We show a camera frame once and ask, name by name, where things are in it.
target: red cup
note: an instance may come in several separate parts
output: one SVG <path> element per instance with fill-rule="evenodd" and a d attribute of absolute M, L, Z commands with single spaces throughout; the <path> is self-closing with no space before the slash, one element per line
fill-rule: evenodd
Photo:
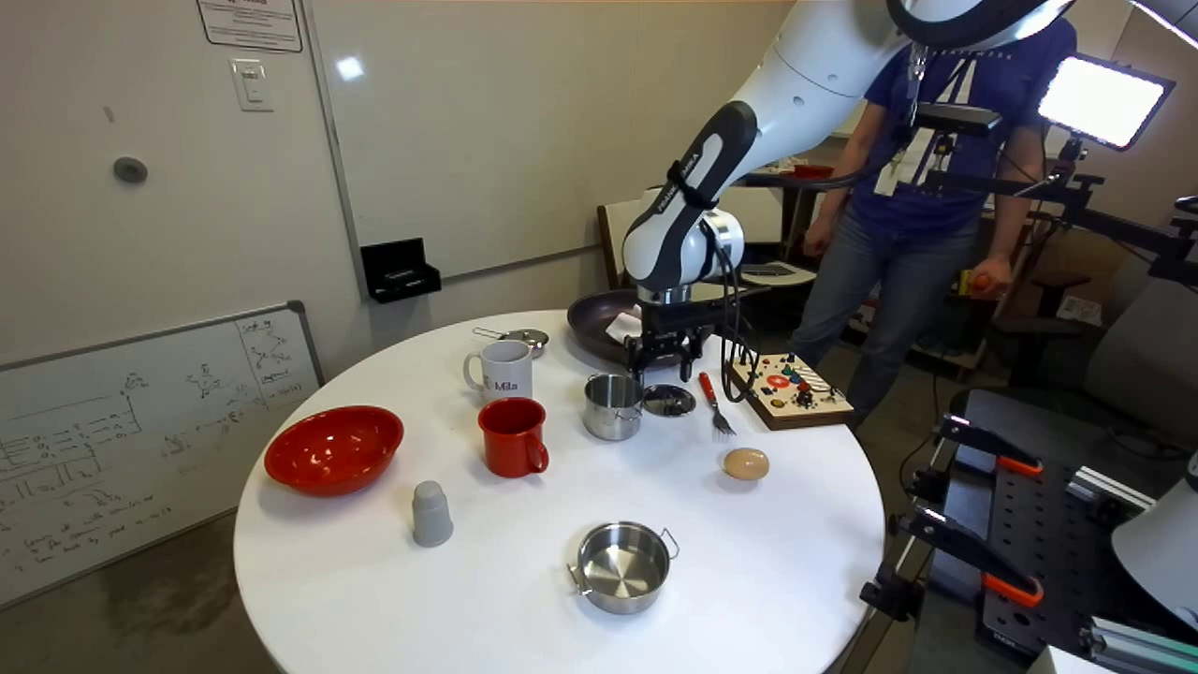
<path fill-rule="evenodd" d="M 543 442 L 547 408 L 532 397 L 502 397 L 479 412 L 483 457 L 494 476 L 517 479 L 550 468 Z"/>

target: person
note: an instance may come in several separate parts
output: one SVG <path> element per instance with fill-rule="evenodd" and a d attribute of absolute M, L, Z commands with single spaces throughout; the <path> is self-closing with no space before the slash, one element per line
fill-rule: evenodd
<path fill-rule="evenodd" d="M 887 397 L 906 348 L 932 318 L 932 307 L 940 307 L 951 281 L 970 270 L 981 210 L 988 202 L 977 187 L 887 187 L 891 161 L 902 157 L 913 135 L 913 97 L 940 101 L 958 94 L 1000 116 L 988 135 L 955 139 L 947 157 L 951 176 L 1033 183 L 1045 172 L 1048 131 L 1037 105 L 1059 60 L 1071 56 L 1074 45 L 1074 26 L 1056 19 L 1041 34 L 992 52 L 932 52 L 921 82 L 906 75 L 910 49 L 902 49 L 869 86 L 865 112 L 831 169 L 846 187 L 824 191 L 820 210 L 801 236 L 801 251 L 820 258 L 820 277 L 797 330 L 790 333 L 794 356 L 820 367 L 854 311 L 872 288 L 880 288 L 861 363 L 846 386 L 854 423 L 865 423 Z M 996 300 L 1011 285 L 1011 255 L 1018 247 L 1026 210 L 1026 198 L 996 195 L 988 251 L 966 273 L 970 296 Z"/>

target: robotic arm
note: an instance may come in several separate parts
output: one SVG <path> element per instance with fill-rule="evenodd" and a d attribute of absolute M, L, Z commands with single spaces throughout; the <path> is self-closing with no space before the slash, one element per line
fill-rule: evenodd
<path fill-rule="evenodd" d="M 749 82 L 700 127 L 666 187 L 625 236 L 644 307 L 633 371 L 689 359 L 719 315 L 689 311 L 689 285 L 741 266 L 741 225 L 715 210 L 745 172 L 820 146 L 902 49 L 996 49 L 1045 30 L 1071 0 L 801 0 Z"/>

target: gray cup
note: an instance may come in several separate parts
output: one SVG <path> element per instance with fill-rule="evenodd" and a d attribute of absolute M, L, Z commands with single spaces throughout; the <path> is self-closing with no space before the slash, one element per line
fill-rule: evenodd
<path fill-rule="evenodd" d="M 412 520 L 416 520 L 412 539 L 419 547 L 442 547 L 453 535 L 449 502 L 446 502 L 442 483 L 434 483 L 434 479 L 416 483 Z"/>
<path fill-rule="evenodd" d="M 640 382 L 629 374 L 595 374 L 588 382 L 584 427 L 603 442 L 633 438 L 640 427 Z"/>

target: round white table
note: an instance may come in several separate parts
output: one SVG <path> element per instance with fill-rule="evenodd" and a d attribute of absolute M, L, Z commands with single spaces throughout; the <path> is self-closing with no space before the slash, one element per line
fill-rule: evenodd
<path fill-rule="evenodd" d="M 550 468 L 498 479 L 483 468 L 479 404 L 460 359 L 502 330 L 547 330 L 532 397 L 547 404 Z M 719 341 L 696 367 L 715 374 Z M 629 442 L 595 442 L 584 382 L 610 371 L 569 337 L 565 311 L 457 322 L 401 341 L 303 401 L 288 423 L 382 404 L 404 446 L 378 483 L 307 498 L 262 472 L 236 513 L 243 607 L 285 670 L 824 670 L 865 618 L 857 599 L 884 558 L 876 476 L 846 427 L 767 431 L 723 401 L 719 434 L 696 393 L 689 416 L 644 416 Z M 651 367 L 644 382 L 678 382 Z M 723 476 L 723 453 L 767 449 L 767 479 Z M 412 543 L 412 491 L 438 479 L 453 539 Z M 678 539 L 659 599 L 606 614 L 577 595 L 569 558 L 603 520 Z"/>

